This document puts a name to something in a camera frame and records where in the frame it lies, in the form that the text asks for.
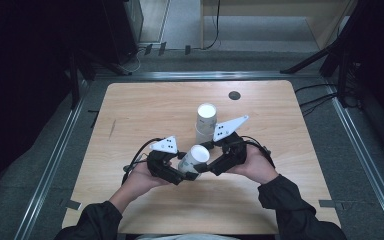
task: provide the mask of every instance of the person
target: person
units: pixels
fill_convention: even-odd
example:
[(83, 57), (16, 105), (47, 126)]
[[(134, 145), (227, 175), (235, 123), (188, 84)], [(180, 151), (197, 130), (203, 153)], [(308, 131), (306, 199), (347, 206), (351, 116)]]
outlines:
[[(226, 173), (243, 175), (261, 184), (258, 200), (263, 208), (275, 210), (282, 240), (346, 239), (336, 224), (316, 218), (315, 208), (301, 198), (297, 185), (279, 174), (255, 146), (247, 146), (244, 164)], [(153, 177), (146, 164), (139, 163), (108, 201), (86, 206), (77, 225), (62, 229), (55, 239), (117, 239), (118, 225), (129, 203), (152, 188), (167, 184), (167, 181)]]

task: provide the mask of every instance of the black sleeve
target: black sleeve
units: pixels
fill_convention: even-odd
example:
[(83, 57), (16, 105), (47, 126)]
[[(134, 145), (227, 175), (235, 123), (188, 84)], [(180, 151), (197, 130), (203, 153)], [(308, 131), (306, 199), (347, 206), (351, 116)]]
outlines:
[(55, 240), (76, 239), (117, 239), (118, 225), (123, 216), (117, 208), (106, 201), (89, 204), (83, 209), (76, 226), (62, 229)]
[(287, 239), (346, 239), (334, 223), (319, 221), (316, 209), (301, 198), (297, 185), (279, 175), (258, 187), (258, 199), (267, 209), (276, 210), (279, 235)]

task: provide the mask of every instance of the person's right hand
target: person's right hand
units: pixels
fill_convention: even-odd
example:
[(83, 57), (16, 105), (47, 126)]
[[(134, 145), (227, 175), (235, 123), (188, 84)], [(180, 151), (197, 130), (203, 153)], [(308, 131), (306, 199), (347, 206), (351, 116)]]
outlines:
[(260, 184), (266, 184), (279, 175), (257, 147), (247, 145), (246, 151), (245, 163), (229, 169), (226, 173), (242, 175)]

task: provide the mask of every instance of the wooden table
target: wooden table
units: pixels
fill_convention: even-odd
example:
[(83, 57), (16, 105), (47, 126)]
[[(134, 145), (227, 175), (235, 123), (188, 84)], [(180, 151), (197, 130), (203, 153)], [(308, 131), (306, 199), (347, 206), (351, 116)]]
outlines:
[[(304, 16), (320, 49), (336, 34), (357, 0), (223, 0), (220, 16)], [(217, 16), (218, 0), (201, 0), (201, 48), (204, 17)]]
[[(241, 94), (231, 100), (231, 91)], [(339, 225), (294, 91), (288, 81), (115, 83), (108, 87), (72, 195), (78, 211), (67, 209), (63, 227), (75, 225), (81, 210), (103, 202), (118, 189), (123, 166), (155, 137), (176, 136), (180, 151), (194, 145), (197, 108), (217, 107), (218, 122), (243, 115), (237, 130), (272, 151), (279, 173), (295, 182), (320, 220)], [(211, 159), (220, 156), (211, 150)], [(177, 166), (177, 159), (172, 160)], [(275, 234), (275, 212), (257, 200), (258, 184), (233, 174), (202, 174), (194, 182), (156, 188), (124, 212), (123, 233)]]

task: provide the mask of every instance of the hand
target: hand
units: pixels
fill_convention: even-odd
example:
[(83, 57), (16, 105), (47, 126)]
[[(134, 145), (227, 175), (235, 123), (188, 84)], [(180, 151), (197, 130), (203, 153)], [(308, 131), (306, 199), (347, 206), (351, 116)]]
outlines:
[(110, 198), (110, 202), (123, 213), (127, 205), (154, 187), (168, 185), (169, 182), (151, 175), (145, 162), (138, 163), (126, 182)]
[(260, 184), (266, 184), (279, 175), (257, 147), (247, 145), (246, 151), (245, 163), (236, 165), (227, 173), (242, 175)]

